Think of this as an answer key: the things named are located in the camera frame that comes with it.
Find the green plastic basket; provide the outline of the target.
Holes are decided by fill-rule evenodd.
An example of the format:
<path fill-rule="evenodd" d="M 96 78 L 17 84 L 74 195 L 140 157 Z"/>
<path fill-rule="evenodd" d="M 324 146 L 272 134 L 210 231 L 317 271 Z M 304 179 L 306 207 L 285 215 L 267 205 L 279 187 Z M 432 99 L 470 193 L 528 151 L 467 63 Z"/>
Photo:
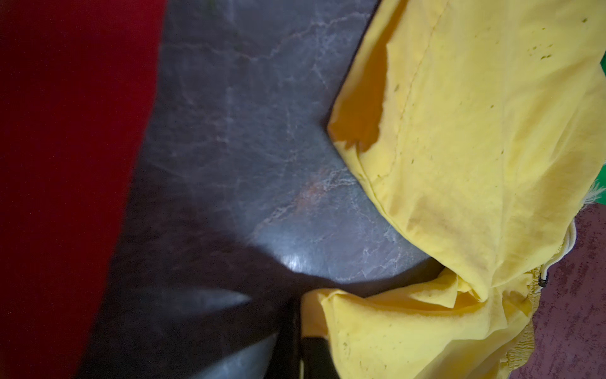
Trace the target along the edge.
<path fill-rule="evenodd" d="M 603 58 L 601 59 L 601 68 L 604 71 L 604 73 L 606 73 L 606 56 L 604 55 Z M 606 170 L 605 170 L 605 166 L 602 167 L 601 172 L 599 173 L 597 179 L 596 179 L 596 184 L 597 184 L 597 188 L 599 189 L 600 193 L 598 194 L 595 202 L 600 204 L 600 205 L 606 205 Z"/>

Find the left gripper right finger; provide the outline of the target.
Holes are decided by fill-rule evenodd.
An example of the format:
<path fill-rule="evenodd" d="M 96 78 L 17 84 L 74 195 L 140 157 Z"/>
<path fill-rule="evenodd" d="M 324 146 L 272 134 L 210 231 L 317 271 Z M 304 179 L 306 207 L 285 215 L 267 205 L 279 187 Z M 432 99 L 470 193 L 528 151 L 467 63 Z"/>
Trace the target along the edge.
<path fill-rule="evenodd" d="M 319 337 L 302 340 L 304 379 L 339 379 L 333 363 L 328 341 Z"/>

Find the yellow shorts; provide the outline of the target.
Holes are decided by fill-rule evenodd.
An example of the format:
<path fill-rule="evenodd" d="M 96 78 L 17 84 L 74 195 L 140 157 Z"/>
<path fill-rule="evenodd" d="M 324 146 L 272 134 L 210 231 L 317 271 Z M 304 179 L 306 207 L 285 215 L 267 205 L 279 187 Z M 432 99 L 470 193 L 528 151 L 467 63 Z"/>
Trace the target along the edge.
<path fill-rule="evenodd" d="M 443 266 L 301 300 L 341 378 L 507 378 L 605 162 L 603 1 L 382 1 L 328 132 L 380 214 Z"/>

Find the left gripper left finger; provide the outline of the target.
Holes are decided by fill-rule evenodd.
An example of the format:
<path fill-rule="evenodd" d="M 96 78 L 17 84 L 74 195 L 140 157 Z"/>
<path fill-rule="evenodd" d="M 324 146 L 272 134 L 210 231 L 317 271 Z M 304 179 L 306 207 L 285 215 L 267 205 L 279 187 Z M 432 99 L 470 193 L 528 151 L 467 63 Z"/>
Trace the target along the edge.
<path fill-rule="evenodd" d="M 300 308 L 299 298 L 292 298 L 287 303 L 272 357 L 264 376 L 265 379 L 297 379 L 300 377 Z"/>

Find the red shorts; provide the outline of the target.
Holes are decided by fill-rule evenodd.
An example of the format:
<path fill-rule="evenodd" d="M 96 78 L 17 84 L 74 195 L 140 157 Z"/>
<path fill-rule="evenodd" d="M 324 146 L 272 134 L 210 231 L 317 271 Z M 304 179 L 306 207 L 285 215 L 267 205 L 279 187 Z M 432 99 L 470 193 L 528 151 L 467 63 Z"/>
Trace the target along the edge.
<path fill-rule="evenodd" d="M 156 94 L 163 1 L 1 4 L 1 376 L 71 378 Z"/>

